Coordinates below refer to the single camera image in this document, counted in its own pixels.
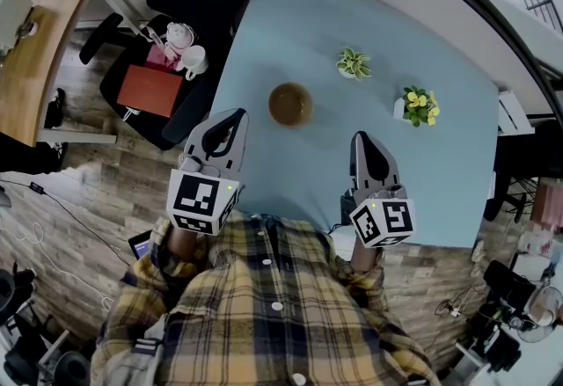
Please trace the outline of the light blue table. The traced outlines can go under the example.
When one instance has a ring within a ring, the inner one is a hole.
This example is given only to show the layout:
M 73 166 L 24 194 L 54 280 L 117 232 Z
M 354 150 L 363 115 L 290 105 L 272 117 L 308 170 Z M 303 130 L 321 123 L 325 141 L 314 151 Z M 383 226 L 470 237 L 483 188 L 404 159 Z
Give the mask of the light blue table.
M 371 77 L 340 74 L 345 47 L 370 57 Z M 435 94 L 433 127 L 393 117 L 412 85 Z M 377 0 L 250 0 L 212 110 L 249 115 L 239 209 L 331 228 L 352 184 L 352 137 L 365 131 L 397 161 L 413 242 L 470 247 L 494 167 L 497 95 L 464 55 Z

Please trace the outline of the person's left forearm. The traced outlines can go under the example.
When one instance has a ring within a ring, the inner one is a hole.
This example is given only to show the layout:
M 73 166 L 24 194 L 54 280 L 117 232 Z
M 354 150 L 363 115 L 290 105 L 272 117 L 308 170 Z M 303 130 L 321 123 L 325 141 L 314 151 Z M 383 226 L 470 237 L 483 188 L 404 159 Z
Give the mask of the person's left forearm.
M 150 241 L 150 259 L 164 276 L 192 279 L 207 264 L 207 237 L 177 228 L 168 220 L 157 221 L 150 233 Z

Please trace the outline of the white slatted crate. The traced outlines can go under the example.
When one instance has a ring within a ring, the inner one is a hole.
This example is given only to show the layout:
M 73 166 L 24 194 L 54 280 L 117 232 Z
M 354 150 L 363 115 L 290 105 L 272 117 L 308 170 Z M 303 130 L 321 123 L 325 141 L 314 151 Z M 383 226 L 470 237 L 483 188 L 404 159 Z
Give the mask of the white slatted crate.
M 501 91 L 499 103 L 499 136 L 532 135 L 535 128 L 512 91 Z

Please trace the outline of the green leafy potted plant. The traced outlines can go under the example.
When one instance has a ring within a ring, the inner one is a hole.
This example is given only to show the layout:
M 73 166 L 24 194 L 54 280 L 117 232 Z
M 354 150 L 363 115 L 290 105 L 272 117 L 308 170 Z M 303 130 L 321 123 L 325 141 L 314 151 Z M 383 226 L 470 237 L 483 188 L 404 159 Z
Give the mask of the green leafy potted plant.
M 350 47 L 345 47 L 339 54 L 339 57 L 336 69 L 343 77 L 357 81 L 371 77 L 371 69 L 368 66 L 370 57 L 366 54 L 356 52 Z

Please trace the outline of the dark phone with blue screen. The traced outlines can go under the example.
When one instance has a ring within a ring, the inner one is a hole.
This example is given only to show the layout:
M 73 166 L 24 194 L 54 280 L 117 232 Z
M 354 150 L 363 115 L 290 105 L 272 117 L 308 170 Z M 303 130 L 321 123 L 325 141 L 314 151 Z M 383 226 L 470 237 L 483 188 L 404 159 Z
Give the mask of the dark phone with blue screen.
M 128 240 L 128 245 L 136 259 L 140 259 L 150 252 L 151 231 L 145 231 Z

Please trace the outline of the person's right forearm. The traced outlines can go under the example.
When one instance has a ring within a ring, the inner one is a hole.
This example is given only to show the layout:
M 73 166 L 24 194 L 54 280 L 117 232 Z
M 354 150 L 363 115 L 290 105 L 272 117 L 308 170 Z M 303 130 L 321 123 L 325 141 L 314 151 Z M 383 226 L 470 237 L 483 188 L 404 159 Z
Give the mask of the person's right forearm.
M 362 289 L 382 287 L 384 283 L 383 260 L 383 248 L 366 248 L 357 240 L 349 263 L 352 272 L 348 285 Z

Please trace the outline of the wooden desk with white frame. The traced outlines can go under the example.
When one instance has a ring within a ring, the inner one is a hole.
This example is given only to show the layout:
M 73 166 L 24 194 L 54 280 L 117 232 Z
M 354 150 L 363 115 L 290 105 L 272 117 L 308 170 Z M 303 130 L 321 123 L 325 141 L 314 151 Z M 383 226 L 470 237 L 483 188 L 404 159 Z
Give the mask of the wooden desk with white frame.
M 114 144 L 100 133 L 45 128 L 48 99 L 78 17 L 90 0 L 33 0 L 30 19 L 37 33 L 18 42 L 0 71 L 0 133 L 35 146 L 37 142 Z

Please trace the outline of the white mug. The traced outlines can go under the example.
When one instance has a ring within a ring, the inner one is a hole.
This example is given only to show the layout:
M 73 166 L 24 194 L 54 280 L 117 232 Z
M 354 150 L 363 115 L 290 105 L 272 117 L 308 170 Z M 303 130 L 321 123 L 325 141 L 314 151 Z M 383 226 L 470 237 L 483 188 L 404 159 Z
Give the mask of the white mug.
M 204 47 L 194 45 L 188 47 L 181 56 L 179 67 L 185 71 L 185 79 L 192 81 L 208 70 L 208 57 Z

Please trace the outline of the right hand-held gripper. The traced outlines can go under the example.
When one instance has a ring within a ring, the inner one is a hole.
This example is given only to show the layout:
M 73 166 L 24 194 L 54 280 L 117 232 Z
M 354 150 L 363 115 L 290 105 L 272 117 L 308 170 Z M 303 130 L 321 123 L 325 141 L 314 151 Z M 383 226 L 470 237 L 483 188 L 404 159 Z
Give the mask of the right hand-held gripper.
M 365 131 L 354 134 L 350 147 L 353 188 L 340 197 L 341 220 L 351 226 L 364 248 L 400 244 L 415 232 L 413 201 L 400 185 L 391 152 Z

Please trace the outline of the yellow flower potted plant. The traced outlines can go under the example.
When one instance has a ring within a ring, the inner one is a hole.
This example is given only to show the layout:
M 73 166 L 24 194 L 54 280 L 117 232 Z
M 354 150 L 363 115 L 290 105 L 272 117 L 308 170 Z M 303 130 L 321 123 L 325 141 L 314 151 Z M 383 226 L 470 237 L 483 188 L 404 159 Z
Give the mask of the yellow flower potted plant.
M 427 125 L 433 127 L 440 114 L 440 107 L 432 91 L 414 85 L 405 87 L 402 95 L 395 101 L 393 117 L 409 122 L 413 127 Z

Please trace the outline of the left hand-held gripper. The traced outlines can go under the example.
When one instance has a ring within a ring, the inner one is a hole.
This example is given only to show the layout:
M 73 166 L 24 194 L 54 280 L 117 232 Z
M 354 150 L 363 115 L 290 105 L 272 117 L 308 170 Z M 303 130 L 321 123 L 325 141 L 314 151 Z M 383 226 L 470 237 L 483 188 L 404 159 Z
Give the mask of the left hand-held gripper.
M 249 116 L 235 108 L 208 117 L 188 136 L 171 171 L 166 212 L 180 229 L 216 236 L 238 203 Z

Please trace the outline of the red book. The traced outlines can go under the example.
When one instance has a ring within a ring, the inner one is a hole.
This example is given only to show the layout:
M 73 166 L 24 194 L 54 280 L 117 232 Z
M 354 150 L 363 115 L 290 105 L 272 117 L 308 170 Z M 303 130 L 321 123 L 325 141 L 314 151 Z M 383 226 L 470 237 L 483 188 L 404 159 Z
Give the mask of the red book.
M 141 112 L 171 118 L 182 83 L 181 76 L 130 65 L 117 103 Z

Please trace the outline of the person's yellow plaid shirt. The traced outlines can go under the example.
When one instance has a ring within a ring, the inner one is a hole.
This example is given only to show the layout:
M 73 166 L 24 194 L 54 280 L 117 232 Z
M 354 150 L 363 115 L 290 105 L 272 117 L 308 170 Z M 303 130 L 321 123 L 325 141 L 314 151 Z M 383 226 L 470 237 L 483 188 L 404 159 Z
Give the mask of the person's yellow plaid shirt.
M 349 286 L 305 221 L 230 214 L 192 279 L 150 252 L 126 272 L 91 358 L 91 386 L 441 386 L 380 288 Z

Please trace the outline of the pink storage box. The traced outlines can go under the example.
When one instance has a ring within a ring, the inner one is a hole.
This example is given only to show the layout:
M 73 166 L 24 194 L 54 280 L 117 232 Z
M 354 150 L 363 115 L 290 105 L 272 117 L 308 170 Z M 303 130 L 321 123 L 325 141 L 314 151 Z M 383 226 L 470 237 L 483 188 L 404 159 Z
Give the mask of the pink storage box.
M 563 179 L 540 179 L 530 219 L 544 228 L 563 229 Z

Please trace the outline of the white teapot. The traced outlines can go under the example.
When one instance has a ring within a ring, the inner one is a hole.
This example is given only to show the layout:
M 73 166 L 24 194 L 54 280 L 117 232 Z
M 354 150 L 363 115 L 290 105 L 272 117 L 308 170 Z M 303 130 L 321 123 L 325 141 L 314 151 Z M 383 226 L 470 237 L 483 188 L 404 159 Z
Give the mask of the white teapot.
M 166 29 L 166 43 L 176 53 L 183 53 L 194 43 L 195 35 L 193 29 L 183 23 L 171 22 Z

